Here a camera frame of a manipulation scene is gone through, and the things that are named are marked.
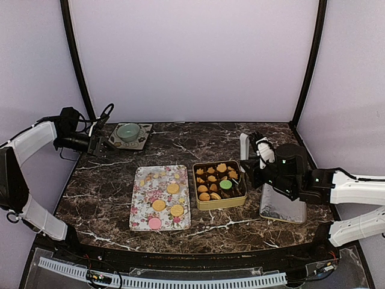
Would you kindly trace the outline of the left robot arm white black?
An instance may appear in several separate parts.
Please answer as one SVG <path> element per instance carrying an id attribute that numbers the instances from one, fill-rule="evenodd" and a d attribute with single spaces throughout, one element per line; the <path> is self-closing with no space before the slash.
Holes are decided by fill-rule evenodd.
<path id="1" fill-rule="evenodd" d="M 62 161 L 54 152 L 69 149 L 80 154 L 103 156 L 114 152 L 100 135 L 114 104 L 108 104 L 94 120 L 86 119 L 73 107 L 57 116 L 46 116 L 1 145 L 1 209 L 9 222 L 22 222 L 38 234 L 63 243 L 61 252 L 71 262 L 85 257 L 77 243 L 75 228 L 53 214 L 59 186 L 64 183 Z"/>

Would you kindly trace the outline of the chocolate chip cookie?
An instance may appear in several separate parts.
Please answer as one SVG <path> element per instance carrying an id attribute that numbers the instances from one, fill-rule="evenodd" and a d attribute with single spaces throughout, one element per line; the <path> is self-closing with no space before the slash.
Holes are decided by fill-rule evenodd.
<path id="1" fill-rule="evenodd" d="M 211 196 L 209 193 L 204 192 L 199 195 L 199 200 L 202 202 L 209 201 L 210 199 L 211 199 Z"/>

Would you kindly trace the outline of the green macaron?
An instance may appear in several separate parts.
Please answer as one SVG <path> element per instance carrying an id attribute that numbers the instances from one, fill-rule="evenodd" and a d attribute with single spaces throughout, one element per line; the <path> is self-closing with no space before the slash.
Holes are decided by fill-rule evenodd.
<path id="1" fill-rule="evenodd" d="M 223 190 L 230 190 L 232 188 L 232 186 L 233 186 L 232 181 L 230 181 L 228 179 L 220 181 L 220 188 Z"/>

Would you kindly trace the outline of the gold cookie tin box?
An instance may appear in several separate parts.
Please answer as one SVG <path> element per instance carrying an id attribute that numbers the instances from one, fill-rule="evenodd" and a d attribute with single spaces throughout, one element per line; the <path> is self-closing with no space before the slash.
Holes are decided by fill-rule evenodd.
<path id="1" fill-rule="evenodd" d="M 192 166 L 196 204 L 200 211 L 245 204 L 247 185 L 238 162 L 216 161 Z"/>

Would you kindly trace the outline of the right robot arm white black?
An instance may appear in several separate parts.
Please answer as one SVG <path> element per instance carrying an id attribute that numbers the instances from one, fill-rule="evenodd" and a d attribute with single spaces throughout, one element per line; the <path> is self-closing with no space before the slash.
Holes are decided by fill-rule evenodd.
<path id="1" fill-rule="evenodd" d="M 257 157 L 249 159 L 252 147 Z M 274 149 L 265 139 L 252 145 L 240 145 L 241 167 L 253 187 L 268 187 L 290 199 L 307 204 L 368 204 L 376 210 L 360 216 L 321 224 L 314 243 L 307 248 L 312 261 L 320 261 L 330 251 L 330 245 L 340 247 L 384 232 L 384 178 L 354 176 L 341 168 L 308 169 L 306 150 L 294 144 Z"/>

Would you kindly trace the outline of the metal serving tongs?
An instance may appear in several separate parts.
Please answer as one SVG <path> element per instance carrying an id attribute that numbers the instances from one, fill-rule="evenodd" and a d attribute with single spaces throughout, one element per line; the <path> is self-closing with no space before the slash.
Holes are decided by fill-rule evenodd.
<path id="1" fill-rule="evenodd" d="M 245 169 L 243 168 L 241 161 L 248 160 L 249 158 L 249 147 L 250 141 L 249 136 L 246 133 L 241 133 L 239 136 L 239 145 L 240 145 L 240 160 L 239 160 L 239 170 L 241 172 L 241 187 L 244 189 L 244 194 L 247 195 L 247 178 L 245 174 Z"/>

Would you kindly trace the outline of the round waffle cookie bottom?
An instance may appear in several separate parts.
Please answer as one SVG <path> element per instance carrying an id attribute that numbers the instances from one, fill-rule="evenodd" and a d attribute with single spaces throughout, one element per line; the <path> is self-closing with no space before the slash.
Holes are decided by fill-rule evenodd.
<path id="1" fill-rule="evenodd" d="M 217 193 L 211 193 L 210 198 L 211 200 L 221 200 L 221 196 Z"/>

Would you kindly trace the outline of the silver tin lid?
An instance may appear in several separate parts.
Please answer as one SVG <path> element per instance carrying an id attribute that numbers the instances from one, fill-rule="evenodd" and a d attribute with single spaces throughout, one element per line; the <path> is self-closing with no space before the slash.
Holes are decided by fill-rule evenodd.
<path id="1" fill-rule="evenodd" d="M 264 184 L 259 205 L 259 214 L 266 219 L 302 224 L 306 221 L 306 203 L 291 201 L 274 191 L 272 186 Z"/>

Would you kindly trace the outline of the brown round cookie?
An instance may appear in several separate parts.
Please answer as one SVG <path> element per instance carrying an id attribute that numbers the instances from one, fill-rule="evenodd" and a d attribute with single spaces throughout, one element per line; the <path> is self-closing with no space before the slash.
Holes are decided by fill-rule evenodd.
<path id="1" fill-rule="evenodd" d="M 208 191 L 208 188 L 205 185 L 200 185 L 200 186 L 198 186 L 197 190 L 199 193 L 204 193 L 204 192 Z"/>

